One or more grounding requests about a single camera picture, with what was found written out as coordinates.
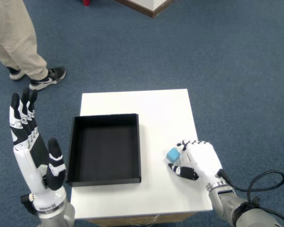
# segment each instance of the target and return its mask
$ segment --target small blue block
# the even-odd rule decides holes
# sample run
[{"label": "small blue block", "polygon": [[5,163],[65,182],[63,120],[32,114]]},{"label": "small blue block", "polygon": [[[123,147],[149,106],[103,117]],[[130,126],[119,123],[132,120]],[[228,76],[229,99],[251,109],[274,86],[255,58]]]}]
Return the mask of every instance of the small blue block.
[{"label": "small blue block", "polygon": [[171,163],[174,163],[179,157],[180,157],[180,153],[178,152],[176,148],[171,149],[166,155],[166,158]]}]

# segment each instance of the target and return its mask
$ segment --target black cable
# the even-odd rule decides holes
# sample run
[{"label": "black cable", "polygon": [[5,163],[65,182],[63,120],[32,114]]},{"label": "black cable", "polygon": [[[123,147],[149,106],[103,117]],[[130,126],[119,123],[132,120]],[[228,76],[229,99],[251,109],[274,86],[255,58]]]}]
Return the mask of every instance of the black cable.
[{"label": "black cable", "polygon": [[[271,187],[268,187],[268,188],[257,188],[257,189],[253,189],[252,186],[260,179],[262,178],[263,176],[265,175],[268,175],[268,174],[279,174],[282,176],[282,181],[274,186],[271,186]],[[258,208],[258,209],[262,209],[268,213],[271,213],[273,215],[276,215],[277,217],[281,218],[282,220],[284,220],[284,216],[282,214],[279,214],[278,212],[274,211],[274,210],[270,210],[270,209],[267,209],[267,208],[262,208],[260,207],[259,205],[259,200],[260,198],[259,197],[255,197],[253,200],[251,200],[250,198],[250,194],[252,192],[265,192],[265,191],[270,191],[270,190],[273,190],[273,189],[276,189],[278,187],[280,187],[281,185],[284,184],[284,173],[282,173],[281,171],[278,171],[278,170],[268,170],[268,171],[265,171],[261,174],[259,174],[258,176],[256,176],[252,181],[251,183],[249,184],[249,187],[248,189],[242,189],[242,188],[239,188],[239,187],[236,187],[235,185],[232,184],[230,178],[227,176],[227,174],[225,173],[225,171],[223,169],[220,169],[217,173],[217,175],[219,177],[222,177],[231,187],[241,191],[241,192],[247,192],[247,198],[248,198],[248,205],[253,207],[253,208]]]}]

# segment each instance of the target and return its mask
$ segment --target sneaker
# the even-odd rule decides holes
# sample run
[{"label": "sneaker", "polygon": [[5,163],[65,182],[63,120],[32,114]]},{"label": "sneaker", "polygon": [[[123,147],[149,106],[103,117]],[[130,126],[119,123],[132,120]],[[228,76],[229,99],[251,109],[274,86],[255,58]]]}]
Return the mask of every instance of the sneaker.
[{"label": "sneaker", "polygon": [[9,78],[11,78],[12,80],[19,80],[22,77],[26,76],[26,74],[23,73],[21,70],[16,70],[11,67],[7,67],[7,68],[9,70]]},{"label": "sneaker", "polygon": [[48,69],[48,75],[42,80],[30,80],[29,88],[31,90],[41,90],[50,86],[51,84],[59,83],[66,74],[66,70],[63,67]]}]

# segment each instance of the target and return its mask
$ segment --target black tray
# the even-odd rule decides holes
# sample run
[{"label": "black tray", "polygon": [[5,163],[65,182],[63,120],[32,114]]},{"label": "black tray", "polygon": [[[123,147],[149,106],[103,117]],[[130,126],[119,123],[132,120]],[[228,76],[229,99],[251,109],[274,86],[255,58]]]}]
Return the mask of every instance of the black tray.
[{"label": "black tray", "polygon": [[67,166],[71,186],[140,183],[138,115],[75,117]]}]

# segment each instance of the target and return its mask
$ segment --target beige pants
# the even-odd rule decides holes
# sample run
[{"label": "beige pants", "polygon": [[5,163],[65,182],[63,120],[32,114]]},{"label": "beige pants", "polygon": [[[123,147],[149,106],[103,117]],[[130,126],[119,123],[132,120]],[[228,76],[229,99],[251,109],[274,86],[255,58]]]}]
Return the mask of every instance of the beige pants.
[{"label": "beige pants", "polygon": [[47,76],[46,61],[37,53],[35,29],[22,0],[0,0],[0,61],[31,79]]}]

